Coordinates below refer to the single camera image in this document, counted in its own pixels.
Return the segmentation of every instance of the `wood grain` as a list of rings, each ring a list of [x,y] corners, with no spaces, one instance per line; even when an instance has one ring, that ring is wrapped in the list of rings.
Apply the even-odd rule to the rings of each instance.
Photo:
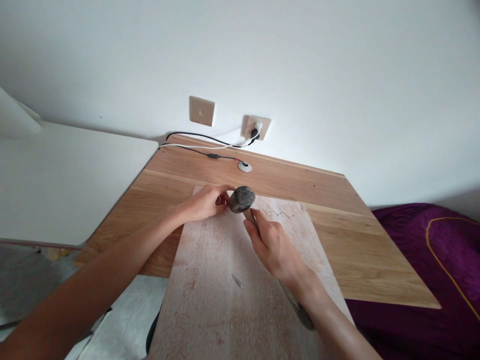
[[[306,208],[264,196],[257,197],[254,207],[264,214],[272,211],[270,220],[282,224],[353,322]],[[317,332],[301,324],[254,253],[243,220],[241,214],[227,211],[185,224],[148,359],[325,357]]]
[[[168,141],[213,145],[180,135]],[[188,199],[197,185],[247,185],[257,195],[305,203],[347,299],[440,307],[344,175],[241,149],[215,153],[240,158],[253,170],[242,172],[229,159],[215,160],[173,146],[162,148],[92,235],[76,263],[88,263],[170,206]],[[168,277],[181,233],[181,228],[174,231],[140,273]]]

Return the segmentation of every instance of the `metal grommet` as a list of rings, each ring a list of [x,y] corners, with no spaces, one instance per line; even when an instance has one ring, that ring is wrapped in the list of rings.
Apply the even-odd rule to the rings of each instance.
[[[245,164],[246,164],[246,166],[244,165],[243,162],[239,162],[239,163],[238,163],[238,168],[239,168],[240,170],[242,170],[244,173],[249,173],[249,172],[251,172],[251,171],[252,171],[252,165],[250,165],[249,163],[245,163]]]

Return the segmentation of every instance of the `purple bedspread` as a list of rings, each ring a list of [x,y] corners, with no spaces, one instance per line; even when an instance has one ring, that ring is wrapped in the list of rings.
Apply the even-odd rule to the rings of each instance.
[[[424,203],[373,213],[442,309],[347,300],[355,324],[384,359],[480,359],[480,224]]]

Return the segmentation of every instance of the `hammer head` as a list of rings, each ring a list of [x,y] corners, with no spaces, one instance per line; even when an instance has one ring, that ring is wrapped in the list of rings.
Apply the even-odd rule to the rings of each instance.
[[[255,201],[255,193],[248,186],[240,186],[230,196],[230,210],[235,214],[250,209]]]

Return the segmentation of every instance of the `electrical socket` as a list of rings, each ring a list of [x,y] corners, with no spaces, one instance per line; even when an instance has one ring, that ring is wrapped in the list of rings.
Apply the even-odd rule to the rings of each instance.
[[[214,122],[215,103],[196,96],[190,96],[188,102],[190,121],[211,127]]]
[[[256,122],[261,122],[260,137],[257,140],[263,140],[267,134],[267,130],[270,127],[272,119],[253,115],[248,116],[248,119],[246,120],[245,131],[243,132],[243,137],[245,139],[250,139],[252,137],[252,130],[255,129]]]

